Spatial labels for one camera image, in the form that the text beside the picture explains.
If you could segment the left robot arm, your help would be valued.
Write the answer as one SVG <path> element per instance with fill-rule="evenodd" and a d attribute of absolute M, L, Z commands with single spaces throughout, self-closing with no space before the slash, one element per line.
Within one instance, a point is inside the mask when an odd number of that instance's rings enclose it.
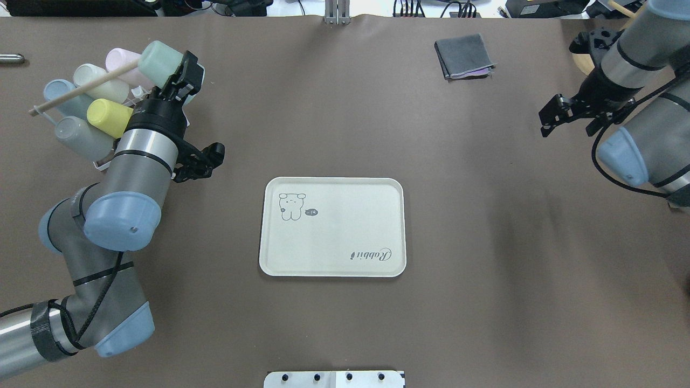
<path fill-rule="evenodd" d="M 163 81 L 135 104 L 103 180 L 42 216 L 39 237 L 66 261 L 74 294 L 2 312 L 3 380 L 90 347 L 116 356 L 155 330 L 132 253 L 151 242 L 170 183 L 211 177 L 225 155 L 222 143 L 199 150 L 184 139 L 183 106 L 205 69 L 192 52 L 173 59 L 166 49 L 155 41 L 135 62 Z"/>

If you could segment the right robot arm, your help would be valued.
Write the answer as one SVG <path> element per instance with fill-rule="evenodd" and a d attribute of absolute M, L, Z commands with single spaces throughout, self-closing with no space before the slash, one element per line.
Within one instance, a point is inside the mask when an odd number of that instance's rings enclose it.
<path fill-rule="evenodd" d="M 609 182 L 689 207 L 688 1 L 648 1 L 625 29 L 581 32 L 569 51 L 594 68 L 575 96 L 557 94 L 538 113 L 547 137 L 590 120 L 591 159 Z"/>

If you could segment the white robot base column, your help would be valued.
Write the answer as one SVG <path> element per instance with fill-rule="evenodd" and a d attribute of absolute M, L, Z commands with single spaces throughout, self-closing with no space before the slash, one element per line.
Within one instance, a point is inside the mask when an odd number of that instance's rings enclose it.
<path fill-rule="evenodd" d="M 331 370 L 274 371 L 264 378 L 264 387 L 406 387 L 404 371 Z"/>

